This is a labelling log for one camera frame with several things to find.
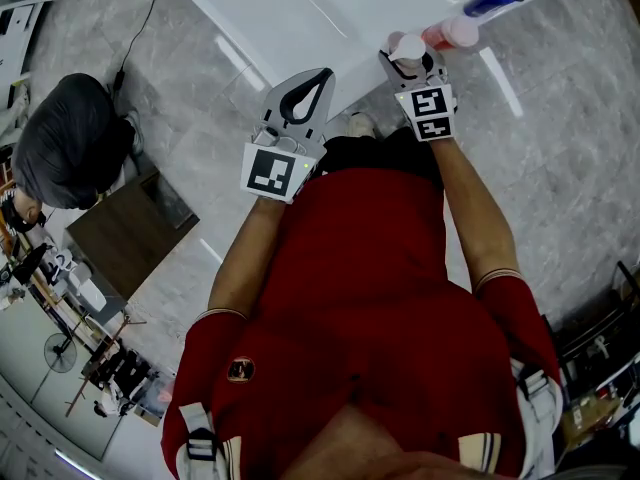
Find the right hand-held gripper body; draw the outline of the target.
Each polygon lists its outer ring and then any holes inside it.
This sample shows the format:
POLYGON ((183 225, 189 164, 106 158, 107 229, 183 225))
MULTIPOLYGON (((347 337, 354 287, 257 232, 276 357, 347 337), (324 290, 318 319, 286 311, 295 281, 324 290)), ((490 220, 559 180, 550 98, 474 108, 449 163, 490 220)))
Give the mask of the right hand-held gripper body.
POLYGON ((447 84, 426 84, 422 66, 409 68, 396 65, 409 78, 407 89, 394 89, 394 98, 418 141, 430 142, 452 138, 457 100, 447 84))

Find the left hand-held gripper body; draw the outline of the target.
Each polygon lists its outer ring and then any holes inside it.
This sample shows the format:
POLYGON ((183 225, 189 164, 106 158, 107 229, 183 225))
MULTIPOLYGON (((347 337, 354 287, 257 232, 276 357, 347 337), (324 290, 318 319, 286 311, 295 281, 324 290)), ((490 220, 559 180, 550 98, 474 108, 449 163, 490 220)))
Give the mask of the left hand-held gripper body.
POLYGON ((324 129, 298 134, 260 123, 245 144, 240 187, 253 195, 292 203, 326 153, 324 129))

